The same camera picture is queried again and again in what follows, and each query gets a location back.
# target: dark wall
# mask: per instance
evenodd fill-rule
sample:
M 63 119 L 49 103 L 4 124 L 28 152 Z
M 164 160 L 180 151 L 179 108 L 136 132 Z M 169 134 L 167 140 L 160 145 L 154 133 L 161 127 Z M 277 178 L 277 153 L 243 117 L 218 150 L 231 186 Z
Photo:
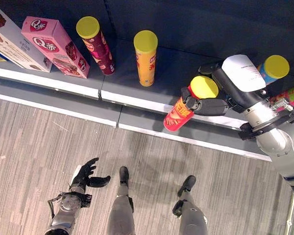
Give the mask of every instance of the dark wall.
M 160 46 L 213 57 L 244 53 L 259 64 L 279 54 L 294 74 L 294 0 L 0 0 L 0 8 L 19 23 L 27 15 L 59 19 L 75 36 L 78 19 L 91 15 L 105 35 L 122 39 L 150 29 Z

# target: white box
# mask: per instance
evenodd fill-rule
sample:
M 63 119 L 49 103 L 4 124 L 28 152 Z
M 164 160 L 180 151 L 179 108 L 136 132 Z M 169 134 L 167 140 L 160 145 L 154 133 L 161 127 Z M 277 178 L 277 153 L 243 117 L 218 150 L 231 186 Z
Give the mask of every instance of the white box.
M 33 46 L 21 29 L 0 10 L 0 53 L 18 66 L 50 72 L 52 62 Z

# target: white shelf edge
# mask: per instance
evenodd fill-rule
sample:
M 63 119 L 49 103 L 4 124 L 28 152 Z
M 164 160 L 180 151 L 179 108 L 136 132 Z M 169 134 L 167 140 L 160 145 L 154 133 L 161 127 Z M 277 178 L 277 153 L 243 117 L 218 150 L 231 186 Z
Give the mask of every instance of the white shelf edge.
M 130 125 L 121 124 L 121 123 L 119 123 L 118 127 L 121 129 L 140 132 L 140 133 L 144 133 L 144 134 L 148 134 L 148 135 L 152 135 L 152 136 L 158 136 L 158 137 L 170 139 L 173 141 L 180 141 L 180 142 L 185 142 L 185 143 L 194 144 L 194 145 L 198 145 L 198 146 L 202 146 L 202 147 L 216 149 L 216 150 L 220 150 L 220 151 L 224 151 L 224 152 L 228 152 L 228 153 L 238 154 L 238 155 L 241 155 L 241 156 L 244 156 L 247 158 L 271 162 L 271 159 L 269 156 L 261 155 L 258 153 L 248 152 L 248 151 L 244 151 L 244 150 L 240 150 L 240 149 L 236 149 L 236 148 L 231 148 L 231 147 L 227 147 L 227 146 L 222 146 L 222 145 L 218 145 L 218 144 L 214 144 L 214 143 L 208 143 L 208 142 L 204 142 L 204 141 L 197 141 L 197 140 L 190 139 L 190 138 L 185 138 L 185 137 L 176 136 L 176 135 L 170 135 L 170 134 L 163 133 L 163 132 L 157 132 L 157 131 L 148 130 L 148 129 L 135 127 L 135 126 L 130 126 Z
M 0 69 L 0 77 L 9 78 L 30 84 L 36 84 L 43 87 L 52 88 L 53 90 L 67 91 L 75 94 L 81 94 L 88 97 L 98 98 L 98 89 L 84 87 L 68 82 L 62 82 L 43 76 L 17 72 L 13 70 Z
M 76 117 L 76 118 L 82 118 L 85 120 L 99 122 L 99 123 L 106 124 L 106 125 L 113 126 L 113 127 L 117 126 L 117 122 L 111 121 L 108 119 L 98 118 L 98 117 L 94 117 L 94 116 L 90 116 L 90 115 L 86 115 L 86 114 L 82 114 L 82 113 L 78 113 L 78 112 L 73 112 L 73 111 L 66 110 L 66 109 L 60 109 L 57 107 L 53 107 L 53 106 L 49 106 L 49 105 L 45 105 L 45 104 L 40 104 L 40 103 L 36 103 L 36 102 L 24 100 L 24 99 L 19 99 L 19 98 L 15 98 L 15 97 L 10 97 L 7 95 L 0 94 L 0 99 L 10 101 L 13 103 L 18 103 L 18 104 L 23 104 L 23 105 L 35 107 L 38 109 L 44 109 L 44 110 L 48 110 L 48 111 L 52 111 L 52 112 L 56 112 L 56 113 L 60 113 L 60 114 L 65 114 L 65 115 L 69 115 L 69 116 Z
M 116 94 L 108 91 L 101 90 L 101 98 L 104 100 L 110 100 L 113 102 L 136 106 L 144 109 L 154 110 L 161 113 L 168 113 L 172 109 L 172 105 L 158 103 L 154 101 L 134 98 L 122 94 Z M 233 130 L 240 131 L 240 126 L 242 126 L 246 121 L 232 118 L 232 117 L 225 117 L 225 116 L 200 116 L 194 115 L 192 119 L 200 120 L 209 122 L 213 125 L 227 127 Z

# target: cylindrical can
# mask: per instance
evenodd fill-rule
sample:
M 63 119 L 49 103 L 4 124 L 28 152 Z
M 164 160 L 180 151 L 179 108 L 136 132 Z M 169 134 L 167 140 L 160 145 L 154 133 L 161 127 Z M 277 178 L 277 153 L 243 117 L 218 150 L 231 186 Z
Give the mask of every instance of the cylindrical can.
M 140 31 L 134 37 L 139 82 L 144 87 L 154 82 L 157 46 L 157 36 L 149 30 Z
M 274 104 L 275 102 L 279 101 L 282 98 L 287 98 L 289 100 L 290 104 L 294 107 L 294 87 L 289 89 L 286 92 L 283 92 L 275 97 L 270 98 L 270 102 L 271 102 L 271 104 Z M 281 108 L 278 108 L 277 111 L 279 112 L 283 109 L 284 108 L 281 107 Z
M 194 77 L 188 89 L 196 99 L 216 98 L 219 93 L 216 83 L 206 76 Z M 186 107 L 180 97 L 163 120 L 163 124 L 167 130 L 177 131 L 193 116 L 194 112 Z
M 113 74 L 115 64 L 98 20 L 91 16 L 83 17 L 77 22 L 76 31 L 103 74 Z
M 289 62 L 280 55 L 268 57 L 264 63 L 257 67 L 266 85 L 288 75 L 290 71 Z

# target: shelf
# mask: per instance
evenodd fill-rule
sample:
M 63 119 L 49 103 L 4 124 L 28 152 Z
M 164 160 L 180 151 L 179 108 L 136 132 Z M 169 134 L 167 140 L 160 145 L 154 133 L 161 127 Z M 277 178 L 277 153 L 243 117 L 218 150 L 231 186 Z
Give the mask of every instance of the shelf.
M 117 126 L 121 105 L 0 79 L 0 99 Z
M 168 113 L 171 110 L 180 96 L 180 89 L 189 85 L 200 65 L 218 60 L 159 47 L 155 83 L 150 87 L 143 87 L 138 80 L 133 43 L 114 40 L 109 45 L 116 61 L 116 71 L 113 75 L 105 76 L 100 93 L 102 99 L 159 113 Z M 226 116 L 195 115 L 193 119 L 235 130 L 246 123 L 243 115 L 232 110 Z
M 163 126 L 162 114 L 123 107 L 119 128 L 217 149 L 244 157 L 271 161 L 256 144 L 255 140 L 243 141 L 238 132 L 218 126 L 189 121 L 177 132 L 169 132 Z
M 95 61 L 92 60 L 90 66 L 88 78 L 84 79 L 64 75 L 54 65 L 47 73 L 22 69 L 12 62 L 0 62 L 0 78 L 98 99 L 104 76 Z

